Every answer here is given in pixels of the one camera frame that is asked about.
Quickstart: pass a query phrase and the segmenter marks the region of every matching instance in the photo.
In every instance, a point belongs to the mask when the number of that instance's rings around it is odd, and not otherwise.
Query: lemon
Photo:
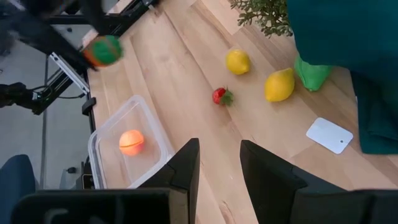
[[[293,92],[294,76],[293,69],[276,71],[269,75],[264,84],[266,99],[270,102],[286,100]]]
[[[231,50],[226,56],[226,67],[235,75],[250,71],[250,58],[243,50]]]

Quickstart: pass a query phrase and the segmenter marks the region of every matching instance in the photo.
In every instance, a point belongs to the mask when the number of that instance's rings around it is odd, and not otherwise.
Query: clear plastic container
[[[126,156],[119,149],[119,139],[132,129],[144,135],[144,148],[138,155]],[[88,155],[96,189],[135,189],[159,171],[174,150],[144,99],[135,95],[93,132]]]

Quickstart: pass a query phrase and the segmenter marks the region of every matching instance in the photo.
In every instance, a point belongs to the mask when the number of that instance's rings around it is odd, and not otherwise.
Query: orange ball
[[[119,140],[120,151],[127,156],[135,156],[144,148],[144,136],[138,130],[126,131]]]

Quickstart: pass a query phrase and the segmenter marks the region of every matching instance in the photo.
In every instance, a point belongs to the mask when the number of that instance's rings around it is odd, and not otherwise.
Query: wooden table
[[[112,11],[119,12],[127,3],[118,2]],[[297,79],[288,100],[267,102],[264,81],[270,73],[293,65],[294,40],[268,39],[256,26],[238,27],[238,15],[228,0],[162,0],[121,37],[122,60],[90,71],[96,126],[138,94],[160,119],[175,150],[198,137],[197,223],[257,223],[239,161],[242,139],[348,190],[397,188],[398,157],[360,150],[349,73],[337,68],[315,93]],[[88,34],[84,42],[92,37]],[[236,76],[227,71],[225,55],[231,49],[250,55],[250,73]],[[235,94],[230,108],[211,100],[213,90],[221,86]],[[306,137],[318,117],[354,134],[340,155]]]

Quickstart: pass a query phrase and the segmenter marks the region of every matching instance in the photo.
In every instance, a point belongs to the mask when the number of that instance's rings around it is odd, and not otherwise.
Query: strawberry
[[[234,101],[234,95],[225,88],[218,88],[213,92],[213,102],[217,105],[231,106]]]

